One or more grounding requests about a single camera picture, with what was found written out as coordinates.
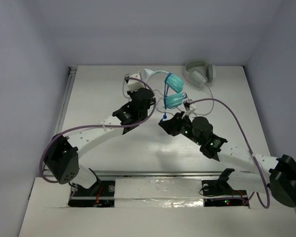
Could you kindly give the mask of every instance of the headphones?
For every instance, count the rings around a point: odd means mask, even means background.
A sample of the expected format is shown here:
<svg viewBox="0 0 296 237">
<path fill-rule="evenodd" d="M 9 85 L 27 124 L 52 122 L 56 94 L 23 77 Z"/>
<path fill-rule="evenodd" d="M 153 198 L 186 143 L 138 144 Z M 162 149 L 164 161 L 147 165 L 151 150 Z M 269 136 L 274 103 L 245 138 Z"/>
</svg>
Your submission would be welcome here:
<svg viewBox="0 0 296 237">
<path fill-rule="evenodd" d="M 211 83 L 215 80 L 216 67 L 202 60 L 192 60 L 184 66 L 183 74 L 184 78 L 192 85 L 202 87 L 206 83 Z"/>
<path fill-rule="evenodd" d="M 174 109 L 181 105 L 183 102 L 183 80 L 177 75 L 168 73 L 166 79 L 164 80 L 164 107 L 169 109 Z M 169 88 L 173 89 L 176 94 L 168 96 Z"/>
<path fill-rule="evenodd" d="M 165 109 L 174 109 L 183 103 L 184 96 L 182 94 L 182 90 L 183 90 L 184 82 L 177 75 L 172 74 L 170 72 L 163 71 L 163 70 L 152 71 L 150 69 L 145 69 L 145 76 L 146 76 L 145 82 L 148 82 L 153 75 L 159 74 L 159 73 L 167 74 L 167 77 L 164 80 L 164 83 L 165 83 L 164 99 L 163 99 L 164 107 Z M 168 96 L 169 88 L 173 89 L 176 92 L 176 94 Z"/>
</svg>

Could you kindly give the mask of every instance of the headphone ear cup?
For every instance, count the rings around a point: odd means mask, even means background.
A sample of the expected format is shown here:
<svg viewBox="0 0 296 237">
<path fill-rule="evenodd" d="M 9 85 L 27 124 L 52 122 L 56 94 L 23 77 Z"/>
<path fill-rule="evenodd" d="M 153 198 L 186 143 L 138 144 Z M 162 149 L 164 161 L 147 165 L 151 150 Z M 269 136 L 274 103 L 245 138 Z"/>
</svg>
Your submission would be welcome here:
<svg viewBox="0 0 296 237">
<path fill-rule="evenodd" d="M 211 83 L 216 79 L 216 66 L 209 64 L 207 66 L 207 78 L 208 82 Z"/>
<path fill-rule="evenodd" d="M 207 77 L 202 75 L 200 71 L 193 70 L 189 73 L 189 78 L 191 80 L 192 85 L 197 87 L 202 87 L 208 81 Z"/>
<path fill-rule="evenodd" d="M 183 94 L 180 92 L 178 94 L 167 96 L 164 100 L 164 105 L 166 108 L 174 109 L 183 103 Z"/>
<path fill-rule="evenodd" d="M 179 93 L 183 90 L 183 80 L 177 75 L 171 74 L 164 82 L 176 93 Z"/>
</svg>

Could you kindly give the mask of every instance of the white tabletop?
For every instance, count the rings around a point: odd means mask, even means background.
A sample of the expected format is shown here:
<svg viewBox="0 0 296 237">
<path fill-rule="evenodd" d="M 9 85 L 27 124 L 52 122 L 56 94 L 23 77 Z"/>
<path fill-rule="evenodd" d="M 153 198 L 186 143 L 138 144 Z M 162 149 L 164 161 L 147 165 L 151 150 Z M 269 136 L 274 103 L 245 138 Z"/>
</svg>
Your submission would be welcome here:
<svg viewBox="0 0 296 237">
<path fill-rule="evenodd" d="M 138 70 L 143 73 L 144 68 L 79 66 L 63 129 L 96 124 L 119 109 L 127 102 L 121 93 L 125 74 Z M 170 71 L 183 77 L 182 67 L 179 66 L 148 68 Z M 268 155 L 243 68 L 218 67 L 217 74 L 216 81 L 211 85 L 214 97 L 227 103 L 237 114 L 253 150 Z M 163 77 L 152 78 L 149 83 L 154 89 L 162 90 Z M 192 99 L 208 97 L 206 88 L 199 91 L 187 82 L 184 91 Z M 206 113 L 211 103 L 204 102 L 197 107 L 199 113 Z M 211 172 L 231 167 L 205 158 L 198 147 L 183 136 L 168 136 L 157 125 L 161 117 L 162 114 L 155 113 L 146 123 L 122 137 L 101 144 L 79 162 L 94 170 L 104 171 Z M 223 106 L 216 104 L 208 119 L 217 135 L 246 147 L 235 121 Z M 184 194 L 187 195 L 186 186 L 198 185 L 198 181 L 191 181 L 190 184 L 186 183 L 189 181 L 180 182 L 185 186 L 178 185 L 178 189 L 175 187 L 171 190 L 176 195 L 182 193 L 180 188 L 185 188 Z M 118 183 L 121 186 L 116 187 L 117 190 L 122 190 L 118 196 L 122 198 L 141 198 L 155 190 L 153 182 L 143 180 L 129 179 Z M 69 193 L 69 185 L 49 184 L 36 178 L 20 236 L 296 237 L 295 210 L 279 204 L 273 198 L 268 210 L 261 207 L 256 197 L 251 200 L 250 209 L 242 206 L 144 208 L 141 204 L 128 205 L 125 202 L 115 208 L 71 208 L 67 206 Z M 193 191 L 189 197 L 197 195 Z"/>
<path fill-rule="evenodd" d="M 181 66 L 79 66 L 63 130 L 79 125 L 98 124 L 118 110 L 127 103 L 122 95 L 124 76 L 136 71 L 143 75 L 145 67 L 169 71 L 184 78 Z M 153 89 L 163 91 L 164 78 L 164 75 L 156 75 L 150 79 L 149 84 Z M 188 93 L 189 98 L 196 100 L 209 97 L 208 88 L 200 90 L 185 79 L 184 82 L 183 91 Z M 236 113 L 254 152 L 268 155 L 268 147 L 243 68 L 217 67 L 217 79 L 210 88 L 215 98 L 227 103 Z M 196 104 L 197 112 L 207 113 L 211 103 Z M 232 167 L 204 157 L 198 146 L 185 137 L 166 134 L 158 126 L 162 116 L 161 113 L 154 113 L 138 128 L 99 145 L 79 162 L 101 171 L 208 172 Z M 234 118 L 225 107 L 216 103 L 207 118 L 214 126 L 215 134 L 246 148 Z"/>
</svg>

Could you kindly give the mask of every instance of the connector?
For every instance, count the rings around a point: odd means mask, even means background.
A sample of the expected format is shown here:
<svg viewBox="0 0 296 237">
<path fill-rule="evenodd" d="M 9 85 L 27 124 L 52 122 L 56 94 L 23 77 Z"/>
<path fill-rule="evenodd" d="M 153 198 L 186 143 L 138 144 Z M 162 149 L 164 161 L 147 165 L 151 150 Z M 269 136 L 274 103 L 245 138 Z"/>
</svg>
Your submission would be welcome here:
<svg viewBox="0 0 296 237">
<path fill-rule="evenodd" d="M 140 81 L 128 80 L 128 78 L 136 78 L 136 79 L 142 80 L 142 76 L 141 76 L 140 72 L 136 72 L 136 73 L 130 74 L 128 77 L 125 78 L 125 80 L 127 82 L 128 89 L 131 92 L 137 91 L 140 88 L 145 87 L 144 84 L 142 84 Z"/>
</svg>

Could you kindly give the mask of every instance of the gray wall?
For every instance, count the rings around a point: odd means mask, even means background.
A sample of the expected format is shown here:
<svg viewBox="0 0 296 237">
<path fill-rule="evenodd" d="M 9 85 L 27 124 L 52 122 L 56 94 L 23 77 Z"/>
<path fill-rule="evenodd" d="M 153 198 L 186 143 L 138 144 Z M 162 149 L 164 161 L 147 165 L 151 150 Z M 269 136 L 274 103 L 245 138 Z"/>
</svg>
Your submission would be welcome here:
<svg viewBox="0 0 296 237">
<path fill-rule="evenodd" d="M 245 69 L 272 155 L 296 159 L 296 0 L 283 0 Z"/>
<path fill-rule="evenodd" d="M 32 1 L 0 0 L 0 237 L 18 236 L 68 68 Z"/>
<path fill-rule="evenodd" d="M 281 0 L 35 0 L 69 65 L 245 65 Z"/>
</svg>

